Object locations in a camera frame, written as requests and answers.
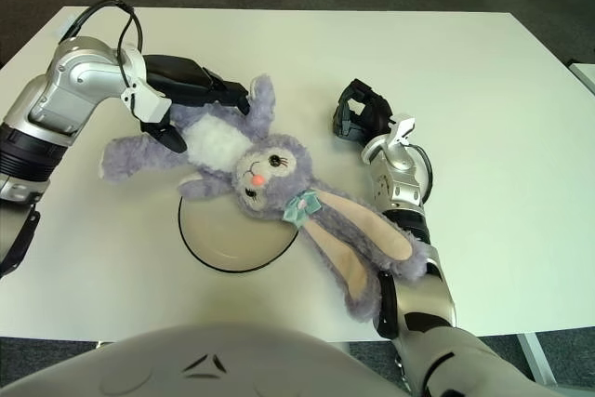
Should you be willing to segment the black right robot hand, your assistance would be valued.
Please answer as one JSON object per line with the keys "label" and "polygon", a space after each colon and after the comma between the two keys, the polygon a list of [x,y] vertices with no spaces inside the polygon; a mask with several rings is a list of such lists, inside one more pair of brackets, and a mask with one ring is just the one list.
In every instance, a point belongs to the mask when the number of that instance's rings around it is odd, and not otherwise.
{"label": "black right robot hand", "polygon": [[353,79],[339,97],[333,115],[333,132],[340,139],[365,145],[390,132],[391,117],[389,103],[369,85]]}

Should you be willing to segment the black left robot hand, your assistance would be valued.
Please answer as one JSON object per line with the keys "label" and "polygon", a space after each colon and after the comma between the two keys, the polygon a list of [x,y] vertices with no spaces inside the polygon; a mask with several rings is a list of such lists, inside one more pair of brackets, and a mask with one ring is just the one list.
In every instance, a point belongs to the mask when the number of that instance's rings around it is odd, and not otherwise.
{"label": "black left robot hand", "polygon": [[194,60],[150,55],[145,58],[148,83],[172,100],[165,120],[141,127],[130,147],[141,160],[186,160],[218,139],[247,134],[257,108],[248,90],[200,66]]}

